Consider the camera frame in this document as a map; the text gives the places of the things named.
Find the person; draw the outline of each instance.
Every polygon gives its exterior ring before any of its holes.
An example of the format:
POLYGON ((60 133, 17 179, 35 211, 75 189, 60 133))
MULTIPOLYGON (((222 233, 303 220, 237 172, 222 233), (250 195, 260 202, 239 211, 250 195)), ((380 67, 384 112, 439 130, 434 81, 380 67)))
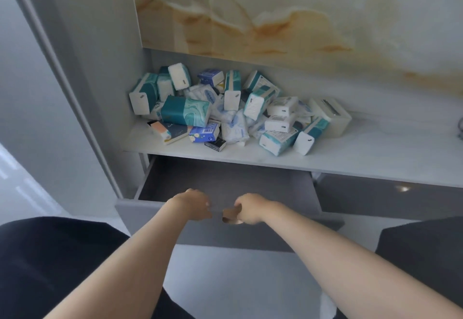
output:
MULTIPOLYGON (((151 318, 179 234, 188 220, 212 217, 209 203, 193 189, 169 199, 45 318, 151 318)), ((278 233, 348 318, 463 318, 463 309, 444 296, 285 205, 253 193, 239 197, 239 205, 238 219, 278 233)))

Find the pile of tissue packs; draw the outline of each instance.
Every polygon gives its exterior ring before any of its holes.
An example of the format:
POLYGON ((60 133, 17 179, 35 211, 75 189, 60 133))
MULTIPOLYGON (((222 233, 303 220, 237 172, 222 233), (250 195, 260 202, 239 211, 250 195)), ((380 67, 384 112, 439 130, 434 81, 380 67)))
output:
MULTIPOLYGON (((205 142, 217 151, 225 146, 224 141, 245 146, 253 137, 275 156, 293 145, 296 152, 307 154, 330 123, 330 118, 315 115, 296 96, 281 97, 281 89, 259 71, 253 71, 244 84, 238 70, 224 74, 205 69, 197 78, 198 83, 192 85, 188 68, 181 63, 161 67, 158 75, 146 74, 130 93, 134 112, 161 123, 200 127, 192 131, 191 141, 217 140, 215 146, 205 142)), ((320 101, 333 109, 334 117, 344 116, 335 100, 331 104, 320 101)))

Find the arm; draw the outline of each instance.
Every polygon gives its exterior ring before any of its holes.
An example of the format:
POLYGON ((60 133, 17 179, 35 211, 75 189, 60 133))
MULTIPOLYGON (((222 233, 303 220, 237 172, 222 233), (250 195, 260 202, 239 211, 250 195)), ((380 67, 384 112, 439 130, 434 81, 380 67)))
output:
POLYGON ((208 205, 192 189, 167 201, 45 319, 151 318, 180 232, 189 219, 211 218, 208 205))
POLYGON ((461 319, 463 310, 373 252, 278 202, 239 197, 238 219, 265 222, 298 254, 312 276, 351 319, 461 319))

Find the shelf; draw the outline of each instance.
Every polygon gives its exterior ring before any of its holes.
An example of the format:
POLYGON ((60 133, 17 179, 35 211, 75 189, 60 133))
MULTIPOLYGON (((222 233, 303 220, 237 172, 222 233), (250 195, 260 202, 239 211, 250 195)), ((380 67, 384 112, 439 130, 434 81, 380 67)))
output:
POLYGON ((245 147, 228 145, 222 152, 187 137, 164 146, 146 122, 137 120, 125 151, 463 187, 463 142, 423 124, 355 118, 342 137, 317 141, 307 156, 288 149, 275 157, 254 138, 245 147))

